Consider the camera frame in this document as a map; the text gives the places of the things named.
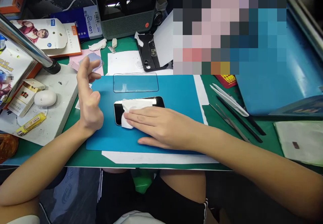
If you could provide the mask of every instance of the hand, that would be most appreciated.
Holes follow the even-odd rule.
[[[161,107],[145,107],[124,113],[127,122],[151,137],[143,137],[138,143],[165,149],[193,150],[201,144],[200,137],[208,126],[174,110]]]
[[[31,22],[28,22],[28,21],[27,21],[27,22],[25,22],[25,23],[24,23],[24,25],[25,25],[26,27],[29,27],[29,28],[33,26],[33,24],[32,24]]]
[[[89,57],[85,57],[76,76],[81,109],[79,123],[92,134],[103,125],[103,112],[99,108],[100,93],[94,92],[88,85],[101,78],[100,74],[92,72],[99,64],[100,60],[90,62]]]

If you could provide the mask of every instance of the green workbench mat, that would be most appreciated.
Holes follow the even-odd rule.
[[[98,42],[100,39],[95,39],[91,41],[87,41],[81,44],[82,49],[87,49],[88,45],[91,45],[93,43]],[[111,41],[107,42],[107,47],[103,50],[101,50],[101,57],[104,62],[103,65],[103,71],[104,74],[108,72],[108,53],[111,53],[108,49],[108,46],[111,46]],[[137,50],[137,45],[135,43],[134,37],[127,37],[123,39],[118,39],[118,46],[115,49],[116,52],[121,51],[134,51]],[[59,63],[62,64],[68,64],[69,58],[61,58],[58,59]],[[258,118],[255,117],[255,120],[257,124],[265,131],[267,134],[266,136],[260,136],[260,138],[263,140],[263,143],[258,143],[253,136],[231,115],[231,113],[218,101],[216,98],[216,93],[210,88],[210,84],[216,83],[220,87],[222,87],[219,83],[219,81],[215,78],[213,75],[202,75],[201,76],[202,81],[204,83],[207,96],[209,98],[209,102],[212,105],[218,104],[225,112],[226,114],[234,121],[234,123],[240,128],[240,130],[249,138],[252,144],[259,146],[261,148],[264,148],[268,151],[271,151],[273,153],[276,153],[280,156],[283,156],[283,152],[274,128],[273,123],[275,121],[281,121],[284,120],[284,118],[266,118],[261,117],[261,120],[258,120]],[[240,91],[238,86],[234,86],[230,89],[224,89],[227,93],[232,95],[238,103],[243,105],[242,97],[240,95]],[[67,119],[67,122],[65,124],[65,127],[63,131],[66,131],[69,129],[75,122],[77,122],[80,118],[80,110],[75,109],[75,105],[78,101],[78,97],[76,98],[73,108],[70,112],[70,115]],[[204,105],[203,110],[205,112],[205,116],[207,118],[208,124],[213,127],[217,127],[219,129],[222,129],[229,134],[236,136],[240,138],[240,136],[215,112],[215,110],[212,109],[209,105]],[[252,126],[249,124],[246,119],[243,119],[246,124],[248,124],[251,128]],[[24,162],[28,157],[30,157],[32,154],[37,152],[41,146],[34,144],[32,142],[20,139],[19,148],[17,150],[16,155],[14,158],[21,158],[22,162]],[[317,167],[317,166],[311,166],[302,164],[303,166],[306,166],[309,169],[312,169],[316,172],[323,173],[323,168]],[[176,169],[205,169],[205,170],[230,170],[228,167],[222,165],[222,164],[115,164],[108,158],[104,157],[101,154],[101,151],[91,151],[86,149],[86,144],[84,143],[76,152],[75,154],[70,158],[70,160],[67,162],[66,166],[70,167],[111,167],[111,168],[176,168]]]

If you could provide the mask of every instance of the cable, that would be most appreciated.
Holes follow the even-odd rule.
[[[76,1],[76,0],[73,0],[73,1],[71,2],[71,4],[68,6],[68,8],[63,10],[63,12],[64,12],[64,11],[69,10],[75,1]]]
[[[51,221],[50,221],[50,219],[48,218],[47,212],[45,211],[45,208],[44,208],[43,204],[42,204],[41,202],[39,202],[39,205],[40,205],[40,207],[43,209],[43,212],[44,212],[44,214],[45,214],[45,217],[46,217],[46,219],[47,219],[48,223],[49,223],[49,224],[52,224],[52,223],[51,223]]]

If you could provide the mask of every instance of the pink paper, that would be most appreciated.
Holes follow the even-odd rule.
[[[77,56],[70,56],[70,62],[68,63],[68,65],[70,67],[72,67],[74,70],[78,71],[80,64],[79,62],[81,60],[83,60],[84,57],[86,57],[88,54],[91,53],[95,53],[97,54],[99,57],[101,57],[101,51],[90,51],[89,49],[86,50],[82,50],[82,54],[81,55],[77,55]],[[103,67],[101,66],[99,69],[96,70],[96,73],[100,74],[101,76],[104,76],[103,74]]]

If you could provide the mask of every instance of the phone screen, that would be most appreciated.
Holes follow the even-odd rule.
[[[149,98],[139,98],[139,99],[133,99],[133,100],[141,100],[141,99],[151,100],[152,106],[165,108],[164,100],[160,96],[149,97]],[[123,107],[122,107],[122,100],[121,101],[116,101],[114,103],[114,117],[115,117],[115,123],[117,125],[121,125],[121,116],[122,116],[123,113],[124,113],[124,110],[123,110]]]

